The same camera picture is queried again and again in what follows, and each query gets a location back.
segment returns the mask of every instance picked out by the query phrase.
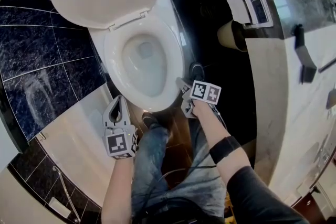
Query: shoe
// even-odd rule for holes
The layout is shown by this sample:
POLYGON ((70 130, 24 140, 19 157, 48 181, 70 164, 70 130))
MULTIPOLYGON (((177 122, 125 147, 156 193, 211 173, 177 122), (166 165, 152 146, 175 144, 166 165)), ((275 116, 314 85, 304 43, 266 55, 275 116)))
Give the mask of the shoe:
POLYGON ((205 79, 204 69, 200 63, 194 62, 190 65, 189 78, 192 83, 194 82, 194 80, 204 81, 205 79))
POLYGON ((144 112, 142 114, 142 122, 148 129, 151 129, 153 125, 160 125, 156 117, 154 117, 150 112, 144 112))

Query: jeans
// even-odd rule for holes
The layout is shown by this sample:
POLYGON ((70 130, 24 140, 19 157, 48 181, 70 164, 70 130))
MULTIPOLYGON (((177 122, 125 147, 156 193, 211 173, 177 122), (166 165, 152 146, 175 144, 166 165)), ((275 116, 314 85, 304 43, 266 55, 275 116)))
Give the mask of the jeans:
MULTIPOLYGON (((192 166, 212 166, 208 144, 198 120, 190 119, 194 160, 192 166)), ((187 177, 175 188, 169 190, 162 177, 161 166, 165 155, 169 131, 159 125, 152 126, 139 142, 135 157, 134 180, 132 183, 132 216, 135 216, 155 186, 146 207, 170 198, 187 198, 195 202, 209 216, 224 216, 226 189, 217 168, 190 169, 187 177)))

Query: floor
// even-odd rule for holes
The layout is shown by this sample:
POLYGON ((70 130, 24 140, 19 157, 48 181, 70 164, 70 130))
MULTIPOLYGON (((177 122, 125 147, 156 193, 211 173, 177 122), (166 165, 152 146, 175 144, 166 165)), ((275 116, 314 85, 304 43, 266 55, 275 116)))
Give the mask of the floor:
MULTIPOLYGON (((183 43, 185 68, 193 61, 205 68, 206 81, 222 87, 217 108, 231 135, 236 137, 254 164, 256 141, 256 105, 253 77, 247 52, 227 49, 217 40, 217 30, 232 15, 226 0, 172 0, 183 43)), ((191 166, 193 153, 187 119, 180 109, 179 97, 168 109, 155 113, 173 138, 168 142, 162 173, 191 166)), ((139 137, 146 132, 141 122, 143 110, 129 104, 139 137)), ((181 182, 187 171, 170 174, 170 187, 181 182)))

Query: white countertop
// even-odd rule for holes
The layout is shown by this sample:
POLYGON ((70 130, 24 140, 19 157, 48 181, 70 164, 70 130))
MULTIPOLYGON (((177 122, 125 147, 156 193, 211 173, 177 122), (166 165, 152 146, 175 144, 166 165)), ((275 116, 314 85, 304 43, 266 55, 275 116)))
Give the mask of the white countertop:
MULTIPOLYGON (((318 68, 336 57, 336 25, 305 34, 318 68)), ((247 39, 257 106, 255 171, 282 200, 289 199, 314 167, 313 160, 335 117, 327 110, 336 65, 300 83, 295 37, 247 39)))

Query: black sleeve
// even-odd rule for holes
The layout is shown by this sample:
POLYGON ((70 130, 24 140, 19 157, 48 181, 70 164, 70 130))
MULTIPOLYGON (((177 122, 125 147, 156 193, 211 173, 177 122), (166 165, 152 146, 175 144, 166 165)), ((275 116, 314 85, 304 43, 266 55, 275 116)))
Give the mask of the black sleeve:
POLYGON ((280 201, 250 166, 235 173, 227 184, 227 191, 238 224, 308 223, 303 216, 280 201))

